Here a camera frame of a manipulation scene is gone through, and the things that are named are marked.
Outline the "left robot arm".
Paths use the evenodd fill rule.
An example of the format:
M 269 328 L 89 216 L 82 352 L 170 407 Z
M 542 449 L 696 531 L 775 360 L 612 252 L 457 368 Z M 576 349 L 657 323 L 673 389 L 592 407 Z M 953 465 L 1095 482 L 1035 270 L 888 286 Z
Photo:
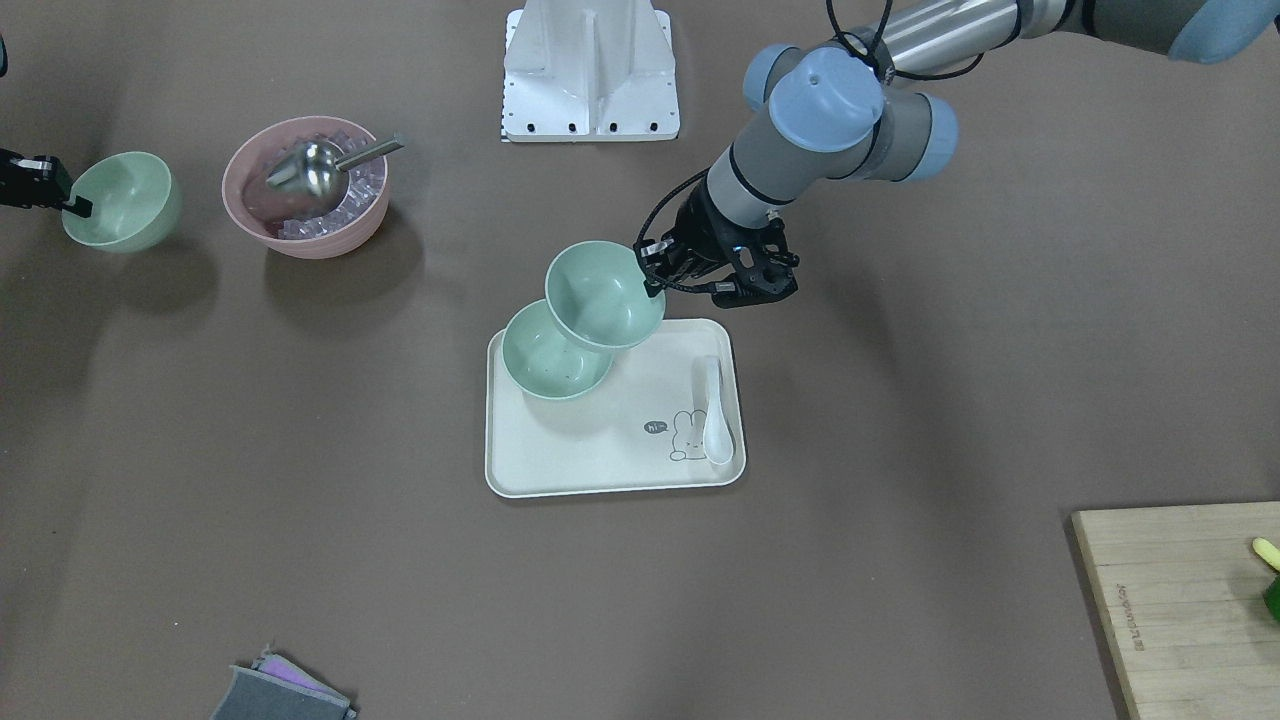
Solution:
M 781 211 L 813 183 L 922 181 L 957 146 L 957 118 L 911 82 L 951 79 L 1020 38 L 1084 35 L 1215 64 L 1277 27 L 1275 1 L 920 1 L 814 47 L 759 51 L 742 82 L 751 119 L 680 186 L 658 240 L 634 245 L 648 296 L 707 293 L 718 307 L 771 304 L 797 288 Z

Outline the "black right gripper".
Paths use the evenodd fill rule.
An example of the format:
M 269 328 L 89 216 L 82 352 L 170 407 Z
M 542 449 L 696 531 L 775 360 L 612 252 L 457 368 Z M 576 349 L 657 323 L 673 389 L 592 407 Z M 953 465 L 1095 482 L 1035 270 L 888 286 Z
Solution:
M 78 218 L 91 218 L 93 202 L 72 197 L 73 179 L 60 159 L 47 155 L 27 158 L 1 149 L 1 205 L 12 208 L 51 208 Z

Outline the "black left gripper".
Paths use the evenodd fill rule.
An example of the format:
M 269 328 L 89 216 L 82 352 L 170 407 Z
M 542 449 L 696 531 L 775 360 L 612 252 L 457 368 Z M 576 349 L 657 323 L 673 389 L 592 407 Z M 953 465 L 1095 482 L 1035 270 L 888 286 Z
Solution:
M 666 290 L 708 293 L 717 306 L 751 306 L 787 299 L 797 291 L 799 255 L 788 250 L 781 218 L 762 228 L 737 225 L 698 184 L 658 241 L 640 238 L 640 268 L 650 299 Z

